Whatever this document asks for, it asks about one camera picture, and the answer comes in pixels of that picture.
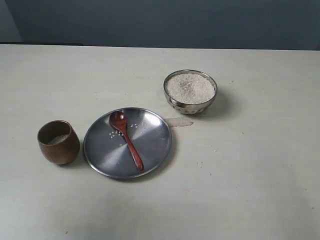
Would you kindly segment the red wooden spoon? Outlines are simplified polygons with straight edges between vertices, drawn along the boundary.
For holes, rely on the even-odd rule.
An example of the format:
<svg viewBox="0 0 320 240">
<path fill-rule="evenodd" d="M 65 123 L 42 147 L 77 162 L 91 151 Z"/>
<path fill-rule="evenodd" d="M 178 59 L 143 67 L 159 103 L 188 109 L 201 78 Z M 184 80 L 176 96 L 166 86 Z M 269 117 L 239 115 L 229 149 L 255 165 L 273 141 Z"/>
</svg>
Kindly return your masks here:
<svg viewBox="0 0 320 240">
<path fill-rule="evenodd" d="M 128 149 L 132 155 L 136 168 L 139 171 L 143 171 L 144 170 L 143 161 L 141 160 L 139 153 L 137 152 L 136 148 L 134 147 L 127 133 L 128 121 L 125 114 L 121 111 L 113 111 L 109 117 L 109 124 L 113 128 L 115 128 L 117 131 L 121 132 L 121 134 L 123 135 L 127 143 Z"/>
</svg>

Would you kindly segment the round steel plate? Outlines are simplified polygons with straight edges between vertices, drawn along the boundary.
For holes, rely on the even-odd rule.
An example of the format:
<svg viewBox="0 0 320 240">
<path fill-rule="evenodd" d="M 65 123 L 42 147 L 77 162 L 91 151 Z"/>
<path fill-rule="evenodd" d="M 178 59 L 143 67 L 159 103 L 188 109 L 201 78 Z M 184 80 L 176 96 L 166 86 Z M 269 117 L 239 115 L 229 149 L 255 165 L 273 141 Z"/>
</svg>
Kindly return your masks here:
<svg viewBox="0 0 320 240">
<path fill-rule="evenodd" d="M 126 118 L 126 132 L 137 150 L 143 165 L 136 165 L 127 141 L 110 121 L 113 115 Z M 124 107 L 98 118 L 83 140 L 83 153 L 88 164 L 97 172 L 112 179 L 133 179 L 161 165 L 172 146 L 172 131 L 158 114 L 139 107 Z"/>
</svg>

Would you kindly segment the brown wooden cup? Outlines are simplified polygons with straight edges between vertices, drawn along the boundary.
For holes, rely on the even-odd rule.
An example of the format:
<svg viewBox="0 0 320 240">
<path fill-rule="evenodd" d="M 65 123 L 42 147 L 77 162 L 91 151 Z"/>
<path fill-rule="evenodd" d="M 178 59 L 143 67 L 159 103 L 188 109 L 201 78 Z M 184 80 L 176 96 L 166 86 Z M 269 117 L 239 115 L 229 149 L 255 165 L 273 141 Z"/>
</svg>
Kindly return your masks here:
<svg viewBox="0 0 320 240">
<path fill-rule="evenodd" d="M 37 133 L 42 155 L 51 163 L 65 165 L 74 161 L 80 150 L 80 140 L 65 120 L 53 120 L 43 125 Z"/>
</svg>

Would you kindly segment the steel bowl of rice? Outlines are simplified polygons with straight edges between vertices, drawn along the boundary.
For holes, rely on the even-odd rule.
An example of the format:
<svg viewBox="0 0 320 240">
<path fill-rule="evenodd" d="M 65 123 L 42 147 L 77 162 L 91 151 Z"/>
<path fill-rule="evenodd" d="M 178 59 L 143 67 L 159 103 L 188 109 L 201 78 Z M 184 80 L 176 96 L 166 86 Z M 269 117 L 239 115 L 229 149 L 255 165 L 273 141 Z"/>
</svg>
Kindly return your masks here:
<svg viewBox="0 0 320 240">
<path fill-rule="evenodd" d="M 218 93 L 216 81 L 208 74 L 183 69 L 169 74 L 163 82 L 168 104 L 185 115 L 194 115 L 209 107 Z"/>
</svg>

